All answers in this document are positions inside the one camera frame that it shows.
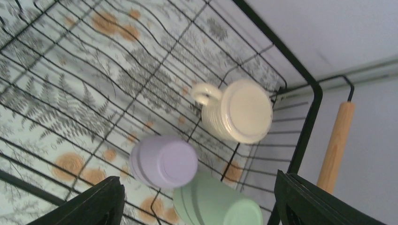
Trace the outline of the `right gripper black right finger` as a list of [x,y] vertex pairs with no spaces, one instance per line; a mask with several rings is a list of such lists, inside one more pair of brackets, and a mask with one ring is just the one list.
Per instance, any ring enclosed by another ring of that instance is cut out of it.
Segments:
[[382,225],[294,173],[277,172],[276,208],[283,225]]

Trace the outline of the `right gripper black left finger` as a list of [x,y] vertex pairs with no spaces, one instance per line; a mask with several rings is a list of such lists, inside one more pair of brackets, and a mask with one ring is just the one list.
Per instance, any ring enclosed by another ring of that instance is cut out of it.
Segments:
[[109,176],[31,225],[119,225],[125,188],[118,176]]

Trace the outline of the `lilac plastic cup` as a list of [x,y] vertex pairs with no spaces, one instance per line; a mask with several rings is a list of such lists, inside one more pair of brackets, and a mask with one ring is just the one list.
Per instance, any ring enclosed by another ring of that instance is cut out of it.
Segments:
[[198,156],[186,141],[172,135],[149,135],[135,144],[129,156],[133,177],[155,188],[178,188],[198,170]]

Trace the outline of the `mint green plastic cup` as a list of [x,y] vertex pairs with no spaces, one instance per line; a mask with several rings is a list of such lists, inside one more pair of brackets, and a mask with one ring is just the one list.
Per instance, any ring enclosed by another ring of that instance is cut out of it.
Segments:
[[262,225],[259,205],[208,172],[173,192],[177,215],[187,225]]

